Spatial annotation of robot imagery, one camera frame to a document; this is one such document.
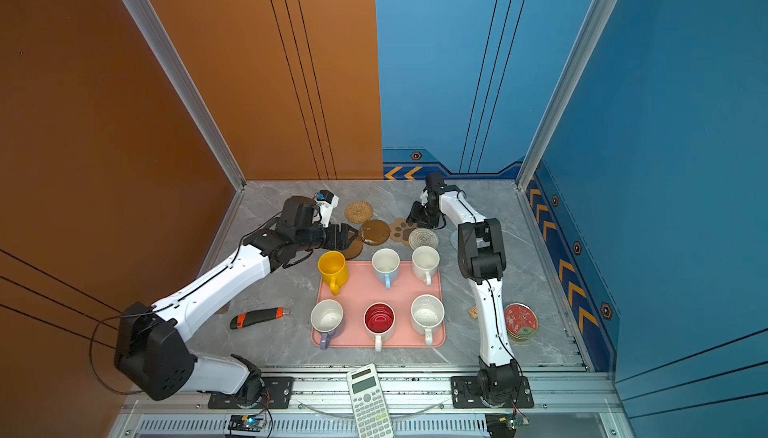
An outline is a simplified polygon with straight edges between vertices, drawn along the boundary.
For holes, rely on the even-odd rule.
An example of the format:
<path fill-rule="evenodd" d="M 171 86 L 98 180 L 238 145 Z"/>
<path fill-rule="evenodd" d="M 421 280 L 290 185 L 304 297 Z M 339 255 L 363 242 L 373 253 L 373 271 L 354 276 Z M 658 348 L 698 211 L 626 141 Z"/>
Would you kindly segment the plain brown wooden coaster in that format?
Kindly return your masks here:
<path fill-rule="evenodd" d="M 353 260 L 358 257 L 364 249 L 364 243 L 360 238 L 356 238 L 352 241 L 350 246 L 342 252 L 342 255 L 346 260 Z"/>

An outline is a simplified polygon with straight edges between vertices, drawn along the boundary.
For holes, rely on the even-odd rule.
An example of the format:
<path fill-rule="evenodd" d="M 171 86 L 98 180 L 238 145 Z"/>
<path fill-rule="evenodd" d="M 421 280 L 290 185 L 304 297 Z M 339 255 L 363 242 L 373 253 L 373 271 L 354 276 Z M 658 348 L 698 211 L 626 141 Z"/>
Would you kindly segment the glossy brown wooden coaster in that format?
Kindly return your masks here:
<path fill-rule="evenodd" d="M 369 246 L 384 244 L 390 237 L 390 226 L 379 219 L 371 219 L 360 227 L 360 240 Z"/>

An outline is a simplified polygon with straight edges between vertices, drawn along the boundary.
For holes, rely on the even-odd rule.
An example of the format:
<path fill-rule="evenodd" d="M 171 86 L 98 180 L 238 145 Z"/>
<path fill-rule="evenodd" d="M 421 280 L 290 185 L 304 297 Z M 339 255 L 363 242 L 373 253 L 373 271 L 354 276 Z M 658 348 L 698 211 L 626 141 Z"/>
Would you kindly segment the rattan woven round coaster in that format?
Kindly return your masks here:
<path fill-rule="evenodd" d="M 373 218 L 374 211 L 370 203 L 357 201 L 348 205 L 344 214 L 350 223 L 363 224 Z"/>

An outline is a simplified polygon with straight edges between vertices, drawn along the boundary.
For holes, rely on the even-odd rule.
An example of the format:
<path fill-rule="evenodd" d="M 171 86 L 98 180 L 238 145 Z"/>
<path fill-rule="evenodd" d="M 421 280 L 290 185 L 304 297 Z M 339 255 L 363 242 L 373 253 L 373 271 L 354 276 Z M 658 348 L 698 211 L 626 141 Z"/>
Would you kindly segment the multicolour woven round coaster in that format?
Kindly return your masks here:
<path fill-rule="evenodd" d="M 408 244 L 412 250 L 424 246 L 437 249 L 439 245 L 439 237 L 436 232 L 431 229 L 416 228 L 409 234 Z"/>

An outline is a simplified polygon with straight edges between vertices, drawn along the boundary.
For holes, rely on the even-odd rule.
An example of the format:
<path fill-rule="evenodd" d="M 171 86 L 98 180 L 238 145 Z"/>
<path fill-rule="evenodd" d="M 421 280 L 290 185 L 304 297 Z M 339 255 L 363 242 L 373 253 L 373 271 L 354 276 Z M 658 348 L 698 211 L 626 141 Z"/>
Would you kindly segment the light blue woven coaster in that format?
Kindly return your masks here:
<path fill-rule="evenodd" d="M 449 237 L 450 245 L 454 250 L 458 249 L 459 234 L 458 230 L 453 230 Z"/>

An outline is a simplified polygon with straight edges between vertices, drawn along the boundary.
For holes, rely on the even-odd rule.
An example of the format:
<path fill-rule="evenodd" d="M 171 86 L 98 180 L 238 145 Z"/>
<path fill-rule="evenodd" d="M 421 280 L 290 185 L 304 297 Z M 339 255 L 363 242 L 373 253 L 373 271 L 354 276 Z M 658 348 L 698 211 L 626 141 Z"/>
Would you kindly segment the cork paw print coaster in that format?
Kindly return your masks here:
<path fill-rule="evenodd" d="M 409 237 L 417 228 L 417 224 L 410 223 L 405 218 L 397 218 L 389 225 L 389 239 L 395 243 L 410 246 Z"/>

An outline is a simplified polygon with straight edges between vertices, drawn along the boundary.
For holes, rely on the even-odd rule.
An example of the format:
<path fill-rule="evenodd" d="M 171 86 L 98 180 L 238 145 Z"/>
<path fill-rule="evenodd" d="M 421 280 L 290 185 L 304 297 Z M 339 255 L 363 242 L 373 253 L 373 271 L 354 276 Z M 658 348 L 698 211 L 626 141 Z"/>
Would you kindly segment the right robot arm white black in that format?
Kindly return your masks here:
<path fill-rule="evenodd" d="M 427 175 L 407 220 L 428 229 L 446 222 L 456 226 L 458 266 L 468 280 L 478 314 L 479 393 L 488 405 L 504 406 L 517 397 L 523 373 L 505 323 L 502 291 L 507 260 L 500 221 L 474 209 L 466 193 L 447 184 L 439 172 Z"/>

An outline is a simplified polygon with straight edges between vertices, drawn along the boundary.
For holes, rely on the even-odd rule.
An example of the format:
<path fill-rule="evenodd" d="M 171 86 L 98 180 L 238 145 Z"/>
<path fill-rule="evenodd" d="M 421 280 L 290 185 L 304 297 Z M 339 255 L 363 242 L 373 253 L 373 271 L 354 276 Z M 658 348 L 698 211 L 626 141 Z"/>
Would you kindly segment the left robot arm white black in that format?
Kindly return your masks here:
<path fill-rule="evenodd" d="M 150 398 L 200 391 L 231 397 L 240 407 L 262 395 L 260 369 L 239 356 L 195 354 L 188 341 L 205 321 L 253 283 L 297 264 L 297 254 L 344 251 L 358 232 L 334 224 L 339 199 L 328 190 L 292 196 L 280 213 L 245 234 L 223 262 L 150 306 L 135 303 L 119 318 L 114 366 Z"/>

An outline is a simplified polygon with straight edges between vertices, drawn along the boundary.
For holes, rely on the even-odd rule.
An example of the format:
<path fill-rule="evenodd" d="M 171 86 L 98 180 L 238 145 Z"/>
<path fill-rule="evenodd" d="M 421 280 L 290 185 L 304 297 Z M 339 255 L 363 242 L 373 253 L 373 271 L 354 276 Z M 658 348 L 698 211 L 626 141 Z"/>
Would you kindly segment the white mug red inside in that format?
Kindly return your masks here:
<path fill-rule="evenodd" d="M 394 335 L 395 311 L 389 304 L 373 303 L 365 310 L 363 323 L 369 337 L 374 341 L 375 351 L 381 352 L 384 343 Z"/>

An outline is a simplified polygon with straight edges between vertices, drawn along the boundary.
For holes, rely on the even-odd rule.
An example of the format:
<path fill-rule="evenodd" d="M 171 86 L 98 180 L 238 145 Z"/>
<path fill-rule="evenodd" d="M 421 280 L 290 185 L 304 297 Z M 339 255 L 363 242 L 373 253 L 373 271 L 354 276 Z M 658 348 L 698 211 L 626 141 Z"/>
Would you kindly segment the white mug front right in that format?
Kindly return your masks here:
<path fill-rule="evenodd" d="M 443 323 L 445 308 L 440 299 L 422 294 L 414 299 L 410 308 L 411 326 L 422 336 L 427 347 L 434 345 L 435 330 Z"/>

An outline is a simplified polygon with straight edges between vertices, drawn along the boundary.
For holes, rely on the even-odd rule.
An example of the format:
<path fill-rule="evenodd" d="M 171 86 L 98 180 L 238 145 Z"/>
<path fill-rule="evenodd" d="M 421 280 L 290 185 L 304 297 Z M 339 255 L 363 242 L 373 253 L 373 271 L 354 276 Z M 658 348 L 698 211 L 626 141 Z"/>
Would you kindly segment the red round tin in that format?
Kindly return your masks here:
<path fill-rule="evenodd" d="M 507 334 L 515 341 L 525 342 L 532 339 L 539 328 L 534 311 L 522 303 L 511 303 L 504 309 Z"/>

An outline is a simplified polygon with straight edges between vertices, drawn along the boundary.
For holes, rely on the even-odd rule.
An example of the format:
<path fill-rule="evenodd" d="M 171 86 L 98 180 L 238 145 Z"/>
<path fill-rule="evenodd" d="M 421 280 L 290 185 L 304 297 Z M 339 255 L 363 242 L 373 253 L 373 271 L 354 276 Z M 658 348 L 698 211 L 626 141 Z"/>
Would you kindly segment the orange black utility knife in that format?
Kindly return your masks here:
<path fill-rule="evenodd" d="M 235 316 L 229 324 L 231 330 L 243 329 L 258 323 L 277 320 L 289 316 L 291 310 L 286 307 L 274 307 L 251 310 Z"/>

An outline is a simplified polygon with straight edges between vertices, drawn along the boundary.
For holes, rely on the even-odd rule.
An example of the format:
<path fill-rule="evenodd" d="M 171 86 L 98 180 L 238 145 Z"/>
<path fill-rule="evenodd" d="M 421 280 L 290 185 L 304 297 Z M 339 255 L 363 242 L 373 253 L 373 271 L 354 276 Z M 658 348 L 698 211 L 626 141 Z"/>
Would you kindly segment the right circuit board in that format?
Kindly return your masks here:
<path fill-rule="evenodd" d="M 485 414 L 485 422 L 490 438 L 514 438 L 521 427 L 530 424 L 521 414 Z"/>

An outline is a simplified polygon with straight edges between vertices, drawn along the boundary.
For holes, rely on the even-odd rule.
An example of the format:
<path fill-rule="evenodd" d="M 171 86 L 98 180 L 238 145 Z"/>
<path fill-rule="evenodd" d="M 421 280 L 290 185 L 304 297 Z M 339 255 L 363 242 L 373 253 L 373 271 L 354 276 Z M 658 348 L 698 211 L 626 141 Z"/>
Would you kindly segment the circuit board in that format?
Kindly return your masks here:
<path fill-rule="evenodd" d="M 231 415 L 227 434 L 237 437 L 267 436 L 270 434 L 270 425 L 264 415 Z"/>
<path fill-rule="evenodd" d="M 490 438 L 514 438 L 521 427 L 530 424 L 521 414 L 485 414 L 485 422 Z"/>

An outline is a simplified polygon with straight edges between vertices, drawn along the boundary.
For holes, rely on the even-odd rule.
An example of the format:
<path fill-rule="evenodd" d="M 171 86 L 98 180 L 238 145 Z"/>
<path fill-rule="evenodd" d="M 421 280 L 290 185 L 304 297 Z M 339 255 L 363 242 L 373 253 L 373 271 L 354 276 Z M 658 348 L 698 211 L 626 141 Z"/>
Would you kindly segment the left circuit board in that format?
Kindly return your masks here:
<path fill-rule="evenodd" d="M 227 434 L 237 437 L 267 436 L 270 434 L 270 425 L 264 415 L 231 415 Z"/>

